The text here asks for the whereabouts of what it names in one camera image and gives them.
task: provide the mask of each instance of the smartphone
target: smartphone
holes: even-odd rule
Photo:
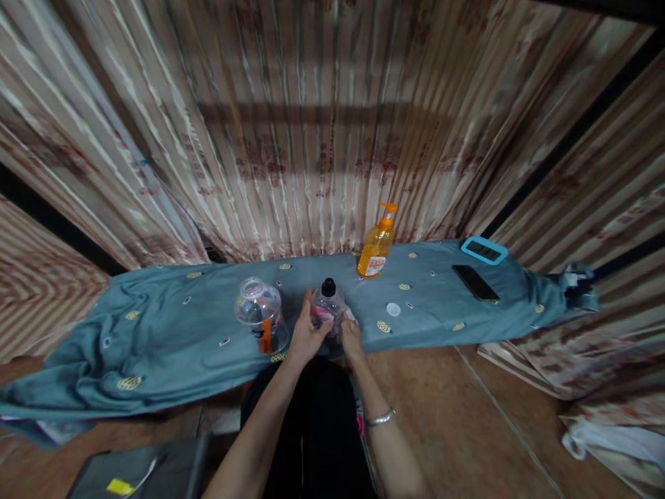
[[[490,288],[478,272],[470,265],[453,265],[452,269],[469,291],[480,301],[499,301],[499,296]]]

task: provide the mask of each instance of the beige curtain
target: beige curtain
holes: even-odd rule
[[[665,55],[656,59],[495,234],[526,267],[597,268],[665,230]],[[517,177],[519,164],[513,167]],[[491,191],[472,227],[486,223]],[[603,281],[603,311],[479,351],[562,399],[665,356],[665,250]]]
[[[108,276],[0,197],[0,363],[48,353]]]
[[[526,0],[59,5],[232,261],[357,250],[380,200],[400,242],[460,234],[650,32]]]
[[[89,71],[45,1],[3,2],[0,160],[129,269],[208,262]]]

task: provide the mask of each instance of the silver bracelet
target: silver bracelet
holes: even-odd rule
[[[376,419],[367,419],[365,422],[367,426],[379,426],[380,424],[387,423],[395,415],[395,410],[390,408],[390,412],[384,416],[378,417]]]

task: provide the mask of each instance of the hand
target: hand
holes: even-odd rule
[[[333,321],[324,322],[319,329],[312,324],[312,290],[303,299],[300,317],[293,329],[293,338],[286,361],[302,369],[319,351],[326,335],[333,329]]]
[[[342,346],[351,369],[365,361],[365,349],[362,347],[362,334],[355,319],[347,312],[342,315]]]

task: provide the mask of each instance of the white bottle cap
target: white bottle cap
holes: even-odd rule
[[[388,306],[386,307],[386,311],[393,317],[397,317],[402,310],[400,309],[399,305],[394,303],[389,303]]]

